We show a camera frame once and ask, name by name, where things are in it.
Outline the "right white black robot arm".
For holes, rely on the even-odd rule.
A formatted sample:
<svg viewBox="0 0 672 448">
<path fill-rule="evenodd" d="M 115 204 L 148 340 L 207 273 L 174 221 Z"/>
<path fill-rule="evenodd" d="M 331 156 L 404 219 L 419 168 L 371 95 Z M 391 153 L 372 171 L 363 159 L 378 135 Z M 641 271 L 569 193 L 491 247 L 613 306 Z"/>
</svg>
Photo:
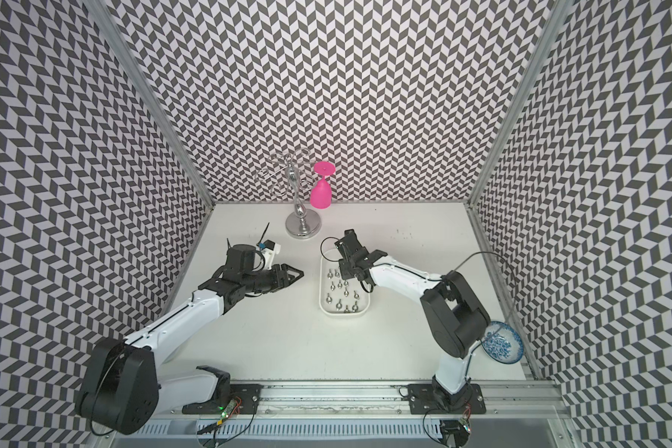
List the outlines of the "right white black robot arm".
<svg viewBox="0 0 672 448">
<path fill-rule="evenodd" d="M 470 356 L 491 324 L 487 309 L 465 276 L 457 270 L 429 274 L 407 266 L 383 250 L 370 251 L 353 230 L 334 243 L 343 279 L 357 280 L 371 292 L 390 289 L 421 305 L 430 333 L 442 350 L 433 376 L 435 388 L 447 397 L 466 386 Z"/>
</svg>

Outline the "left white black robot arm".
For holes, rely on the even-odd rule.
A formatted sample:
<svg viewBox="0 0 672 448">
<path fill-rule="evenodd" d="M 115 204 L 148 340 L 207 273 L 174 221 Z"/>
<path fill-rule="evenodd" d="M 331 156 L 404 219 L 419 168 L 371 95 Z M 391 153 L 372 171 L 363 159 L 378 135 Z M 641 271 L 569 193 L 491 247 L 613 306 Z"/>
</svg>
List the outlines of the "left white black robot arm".
<svg viewBox="0 0 672 448">
<path fill-rule="evenodd" d="M 225 263 L 184 304 L 124 339 L 106 337 L 91 351 L 75 399 L 75 412 L 123 435 L 141 429 L 153 414 L 180 408 L 229 416 L 237 400 L 231 375 L 210 366 L 165 377 L 158 369 L 194 334 L 226 315 L 241 300 L 286 289 L 304 277 L 288 264 L 274 263 L 279 246 L 245 244 L 228 248 Z"/>
</svg>

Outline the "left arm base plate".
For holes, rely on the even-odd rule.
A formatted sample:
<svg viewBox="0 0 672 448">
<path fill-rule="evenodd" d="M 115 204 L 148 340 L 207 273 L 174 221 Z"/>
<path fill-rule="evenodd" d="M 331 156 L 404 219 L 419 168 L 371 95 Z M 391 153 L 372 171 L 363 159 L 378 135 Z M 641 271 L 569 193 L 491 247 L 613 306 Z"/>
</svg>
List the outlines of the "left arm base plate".
<svg viewBox="0 0 672 448">
<path fill-rule="evenodd" d="M 241 416 L 253 416 L 259 408 L 262 389 L 263 386 L 256 383 L 217 388 L 210 399 L 184 405 L 181 412 L 182 414 L 195 414 L 196 416 L 207 416 L 208 414 L 216 416 L 225 412 L 231 401 L 236 401 L 238 403 L 237 411 Z"/>
</svg>

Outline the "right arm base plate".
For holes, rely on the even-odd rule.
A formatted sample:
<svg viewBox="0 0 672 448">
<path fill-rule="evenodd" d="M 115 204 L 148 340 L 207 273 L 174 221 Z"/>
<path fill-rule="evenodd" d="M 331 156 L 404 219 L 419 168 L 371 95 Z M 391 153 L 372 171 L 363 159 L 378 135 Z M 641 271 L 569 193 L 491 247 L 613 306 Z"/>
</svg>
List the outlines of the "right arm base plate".
<svg viewBox="0 0 672 448">
<path fill-rule="evenodd" d="M 451 394 L 437 384 L 408 384 L 406 399 L 411 414 L 486 414 L 485 398 L 479 385 L 465 384 L 459 392 Z"/>
</svg>

